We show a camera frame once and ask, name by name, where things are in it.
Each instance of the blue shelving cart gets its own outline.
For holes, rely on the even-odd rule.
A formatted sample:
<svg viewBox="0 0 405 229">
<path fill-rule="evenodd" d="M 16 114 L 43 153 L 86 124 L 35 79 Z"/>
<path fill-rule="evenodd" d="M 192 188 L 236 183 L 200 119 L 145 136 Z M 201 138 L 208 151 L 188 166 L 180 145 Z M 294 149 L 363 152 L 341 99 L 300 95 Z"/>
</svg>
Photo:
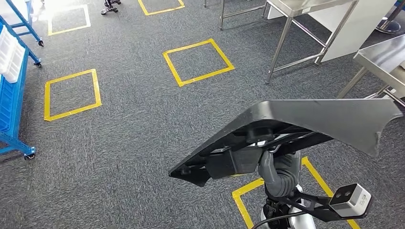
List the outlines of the blue shelving cart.
<svg viewBox="0 0 405 229">
<path fill-rule="evenodd" d="M 38 36 L 38 34 L 35 32 L 35 30 L 32 28 L 32 0 L 27 0 L 27 10 L 28 10 L 28 21 L 24 18 L 24 16 L 18 11 L 17 7 L 12 3 L 11 0 L 6 0 L 6 2 L 10 5 L 10 7 L 13 9 L 15 14 L 20 18 L 21 23 L 10 25 L 12 28 L 19 28 L 19 27 L 26 27 L 28 29 L 27 32 L 22 32 L 18 33 L 18 36 L 23 36 L 27 34 L 32 34 L 36 41 L 38 42 L 39 46 L 43 47 L 43 41 L 42 38 Z"/>
<path fill-rule="evenodd" d="M 24 159 L 33 159 L 35 158 L 35 147 L 28 146 L 20 141 L 18 139 L 18 131 L 20 128 L 22 96 L 24 93 L 28 57 L 34 60 L 34 65 L 37 67 L 41 67 L 41 59 L 38 59 L 12 27 L 0 16 L 0 27 L 3 27 L 3 25 L 6 26 L 9 33 L 17 38 L 19 44 L 25 48 L 25 53 L 16 83 L 9 83 L 0 75 L 0 142 L 8 144 L 8 147 L 0 149 L 0 155 L 12 150 L 19 150 Z"/>
</svg>

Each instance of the white panel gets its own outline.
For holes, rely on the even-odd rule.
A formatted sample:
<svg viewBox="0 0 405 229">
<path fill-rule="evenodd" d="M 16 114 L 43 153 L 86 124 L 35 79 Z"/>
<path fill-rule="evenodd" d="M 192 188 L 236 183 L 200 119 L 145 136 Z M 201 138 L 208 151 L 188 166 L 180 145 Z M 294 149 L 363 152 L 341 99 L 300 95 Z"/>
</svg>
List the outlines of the white panel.
<svg viewBox="0 0 405 229">
<path fill-rule="evenodd" d="M 322 62 L 357 52 L 395 2 L 396 0 L 359 0 Z"/>
<path fill-rule="evenodd" d="M 333 32 L 338 27 L 339 22 L 342 20 L 349 7 L 350 3 L 347 3 L 341 6 L 312 12 L 309 13 L 309 15 Z"/>
<path fill-rule="evenodd" d="M 273 18 L 279 18 L 279 17 L 284 17 L 278 10 L 276 10 L 274 7 L 270 7 L 270 10 L 267 15 L 267 19 L 273 19 Z"/>
</svg>

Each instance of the white plastic bin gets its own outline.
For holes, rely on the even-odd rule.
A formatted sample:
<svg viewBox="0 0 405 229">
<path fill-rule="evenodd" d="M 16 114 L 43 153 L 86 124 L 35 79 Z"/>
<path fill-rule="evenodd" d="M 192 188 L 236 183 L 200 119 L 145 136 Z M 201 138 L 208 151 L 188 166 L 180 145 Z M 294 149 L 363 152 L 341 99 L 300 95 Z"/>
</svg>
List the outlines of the white plastic bin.
<svg viewBox="0 0 405 229">
<path fill-rule="evenodd" d="M 18 11 L 28 21 L 28 9 L 25 0 L 12 0 L 12 3 L 17 7 Z M 6 0 L 0 0 L 0 15 L 6 20 L 9 25 L 21 23 L 22 21 L 12 10 Z"/>
<path fill-rule="evenodd" d="M 24 54 L 25 54 L 25 48 L 22 47 L 19 43 L 16 43 L 11 61 L 9 62 L 9 66 L 7 68 L 7 71 L 2 73 L 4 78 L 6 78 L 6 80 L 9 83 L 15 83 L 18 81 L 18 77 L 19 77 L 20 71 L 21 71 L 22 61 L 24 59 Z"/>
<path fill-rule="evenodd" d="M 6 26 L 3 26 L 0 31 L 0 74 L 7 71 L 17 43 L 17 38 L 9 33 Z"/>
</svg>

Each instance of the black cable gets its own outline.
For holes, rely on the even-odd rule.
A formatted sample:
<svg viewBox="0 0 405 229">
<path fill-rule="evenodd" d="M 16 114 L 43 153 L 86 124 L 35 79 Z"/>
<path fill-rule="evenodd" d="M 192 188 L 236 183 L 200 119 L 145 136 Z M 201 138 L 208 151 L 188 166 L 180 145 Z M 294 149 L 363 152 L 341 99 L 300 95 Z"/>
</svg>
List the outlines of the black cable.
<svg viewBox="0 0 405 229">
<path fill-rule="evenodd" d="M 306 212 L 300 211 L 300 212 L 296 212 L 296 213 L 287 214 L 287 215 L 284 215 L 284 216 L 278 216 L 278 217 L 274 217 L 274 218 L 265 219 L 265 220 L 259 222 L 258 224 L 254 225 L 251 229 L 258 229 L 263 224 L 271 222 L 271 221 L 290 218 L 290 217 L 295 217 L 295 216 L 300 216 L 300 215 L 304 215 L 304 214 L 306 214 Z"/>
</svg>

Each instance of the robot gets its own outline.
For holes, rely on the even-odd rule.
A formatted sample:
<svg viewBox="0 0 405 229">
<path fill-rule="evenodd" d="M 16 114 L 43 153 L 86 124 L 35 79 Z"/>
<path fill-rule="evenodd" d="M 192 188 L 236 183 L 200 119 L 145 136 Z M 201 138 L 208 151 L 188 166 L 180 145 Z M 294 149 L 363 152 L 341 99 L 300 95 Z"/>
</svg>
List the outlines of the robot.
<svg viewBox="0 0 405 229">
<path fill-rule="evenodd" d="M 389 99 L 263 101 L 195 149 L 169 176 L 203 187 L 210 178 L 257 168 L 267 198 L 262 221 L 252 229 L 315 229 L 313 217 L 324 222 L 362 219 L 373 197 L 357 183 L 338 188 L 333 197 L 303 192 L 301 150 L 337 139 L 376 157 L 383 128 L 402 116 Z"/>
<path fill-rule="evenodd" d="M 112 4 L 121 4 L 121 0 L 104 0 L 104 6 L 106 7 L 105 9 L 101 10 L 101 15 L 106 15 L 108 12 L 114 12 L 117 13 L 118 9 L 116 7 L 113 7 Z"/>
</svg>

